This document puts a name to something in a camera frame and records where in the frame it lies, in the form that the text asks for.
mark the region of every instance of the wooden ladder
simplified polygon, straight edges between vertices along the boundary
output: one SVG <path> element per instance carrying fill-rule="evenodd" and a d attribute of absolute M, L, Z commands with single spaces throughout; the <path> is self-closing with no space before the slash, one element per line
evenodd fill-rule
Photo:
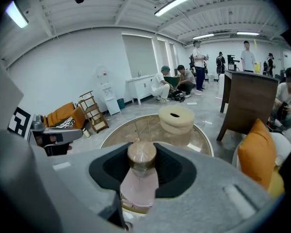
<path fill-rule="evenodd" d="M 108 128 L 109 125 L 106 121 L 106 119 L 103 117 L 101 111 L 99 110 L 98 104 L 95 102 L 94 100 L 94 96 L 92 95 L 93 91 L 89 91 L 85 94 L 82 94 L 81 96 L 79 96 L 79 98 L 81 98 L 81 100 L 79 100 L 79 105 L 82 108 L 82 111 L 84 113 L 85 118 L 91 123 L 91 126 L 93 128 L 93 130 L 96 133 L 99 133 L 99 131 Z M 89 98 L 84 99 L 83 97 L 85 95 L 90 94 Z M 86 101 L 92 100 L 93 104 L 88 106 Z"/>

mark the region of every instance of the brown wooden table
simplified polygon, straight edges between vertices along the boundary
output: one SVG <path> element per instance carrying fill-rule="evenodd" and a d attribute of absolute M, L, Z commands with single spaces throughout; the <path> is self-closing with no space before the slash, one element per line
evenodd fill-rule
<path fill-rule="evenodd" d="M 224 93 L 220 112 L 226 116 L 217 137 L 221 141 L 226 130 L 248 134 L 256 119 L 267 122 L 276 97 L 278 79 L 240 71 L 225 70 Z"/>

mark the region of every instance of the jeans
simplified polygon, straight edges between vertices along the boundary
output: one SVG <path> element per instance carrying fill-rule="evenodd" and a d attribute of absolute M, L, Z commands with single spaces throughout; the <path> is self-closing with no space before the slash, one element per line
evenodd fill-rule
<path fill-rule="evenodd" d="M 271 121 L 275 121 L 277 119 L 283 126 L 284 130 L 291 128 L 291 113 L 287 113 L 284 119 L 279 119 L 278 117 L 278 109 L 275 105 L 273 106 L 270 119 Z"/>
<path fill-rule="evenodd" d="M 194 88 L 195 84 L 194 83 L 183 83 L 178 86 L 178 90 L 180 91 L 185 91 L 186 95 L 191 94 L 192 89 Z"/>
<path fill-rule="evenodd" d="M 205 68 L 195 67 L 196 71 L 196 89 L 201 89 L 205 79 Z"/>
<path fill-rule="evenodd" d="M 164 84 L 160 86 L 156 90 L 152 90 L 152 95 L 154 97 L 160 96 L 162 99 L 166 99 L 168 97 L 170 86 L 168 84 Z"/>

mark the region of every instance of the table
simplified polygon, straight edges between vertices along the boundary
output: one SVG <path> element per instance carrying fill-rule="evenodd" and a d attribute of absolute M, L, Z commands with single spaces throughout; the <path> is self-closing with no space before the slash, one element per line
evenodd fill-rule
<path fill-rule="evenodd" d="M 211 143 L 196 126 L 183 135 L 166 132 L 160 124 L 158 115 L 148 115 L 133 119 L 117 128 L 103 143 L 102 148 L 124 142 L 151 141 L 163 142 L 183 149 L 193 149 L 213 156 Z"/>
<path fill-rule="evenodd" d="M 164 76 L 164 79 L 166 82 L 170 83 L 173 86 L 173 88 L 175 88 L 180 81 L 180 76 L 175 77 Z"/>
<path fill-rule="evenodd" d="M 276 97 L 278 80 L 260 74 L 225 70 L 224 93 L 220 112 L 226 116 L 217 137 L 221 141 L 226 130 L 248 134 L 259 118 L 267 122 Z"/>

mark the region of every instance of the white shirt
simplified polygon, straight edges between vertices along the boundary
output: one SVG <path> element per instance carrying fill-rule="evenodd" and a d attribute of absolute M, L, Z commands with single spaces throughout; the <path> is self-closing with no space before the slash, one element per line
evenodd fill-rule
<path fill-rule="evenodd" d="M 162 83 L 163 80 L 164 80 L 164 76 L 161 72 L 155 74 L 155 76 L 153 77 L 153 79 L 151 81 L 152 91 L 155 91 L 157 88 L 163 86 L 164 85 Z"/>
<path fill-rule="evenodd" d="M 241 58 L 244 61 L 244 69 L 246 71 L 254 71 L 254 62 L 256 61 L 252 52 L 244 50 L 242 51 Z"/>
<path fill-rule="evenodd" d="M 291 94 L 288 93 L 286 83 L 280 83 L 277 87 L 276 98 L 281 102 L 286 102 L 291 105 Z"/>
<path fill-rule="evenodd" d="M 202 54 L 200 53 L 199 49 L 197 49 L 197 48 L 194 48 L 193 49 L 193 57 L 195 57 L 195 56 L 197 56 L 198 58 L 201 58 L 202 57 Z M 194 65 L 196 67 L 202 67 L 202 68 L 204 68 L 204 62 L 203 62 L 203 60 L 195 60 Z"/>

